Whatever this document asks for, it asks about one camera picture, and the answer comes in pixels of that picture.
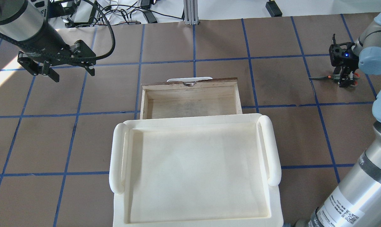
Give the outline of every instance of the label sticker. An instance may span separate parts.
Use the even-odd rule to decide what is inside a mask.
[[[336,187],[317,212],[318,219],[325,227],[353,227],[364,214],[353,207],[339,187]]]

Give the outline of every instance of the drawer handle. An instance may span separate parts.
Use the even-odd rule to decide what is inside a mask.
[[[183,84],[187,87],[193,87],[195,84],[196,84],[196,81],[195,82],[192,82],[192,83],[185,83],[183,82]]]

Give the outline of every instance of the metal frame post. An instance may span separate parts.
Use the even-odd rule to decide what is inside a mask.
[[[199,16],[197,15],[197,0],[184,0],[185,24],[199,24]]]

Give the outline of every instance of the power adapter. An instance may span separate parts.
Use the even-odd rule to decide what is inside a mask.
[[[281,17],[281,15],[283,15],[275,1],[268,1],[266,3],[266,9],[271,17]]]
[[[152,23],[158,23],[156,17],[154,17],[153,12],[151,11],[146,11],[143,12],[144,18],[147,20],[147,23],[152,24]]]
[[[112,6],[106,6],[105,8],[104,8],[104,10],[107,12],[107,11],[109,11],[109,10],[111,10],[112,9]]]

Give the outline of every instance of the wire bundle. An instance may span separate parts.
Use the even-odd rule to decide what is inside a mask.
[[[166,15],[166,14],[163,14],[163,13],[156,12],[154,10],[144,9],[142,7],[135,6],[137,4],[137,1],[134,4],[132,4],[132,5],[119,4],[117,1],[113,1],[113,0],[110,0],[110,3],[111,2],[116,2],[116,4],[109,4],[109,5],[105,6],[105,7],[103,7],[101,9],[101,11],[104,12],[105,16],[116,15],[116,16],[122,17],[122,19],[124,19],[124,22],[121,22],[121,23],[118,23],[118,24],[114,24],[112,26],[121,25],[121,24],[141,24],[140,21],[132,21],[132,14],[137,12],[137,11],[140,11],[143,14],[144,14],[145,11],[149,11],[149,12],[153,12],[153,13],[165,16],[165,17],[172,17],[172,18],[175,18],[175,19],[182,20],[182,18],[180,18],[180,17],[170,16],[170,15]],[[124,6],[124,7],[127,7],[127,8],[126,9],[120,9],[119,8],[120,6]],[[104,18],[101,17],[100,16],[100,12],[98,12],[98,16],[94,17],[94,23],[92,23],[92,24],[78,25],[76,27],[105,26],[105,25],[106,24],[105,24]]]

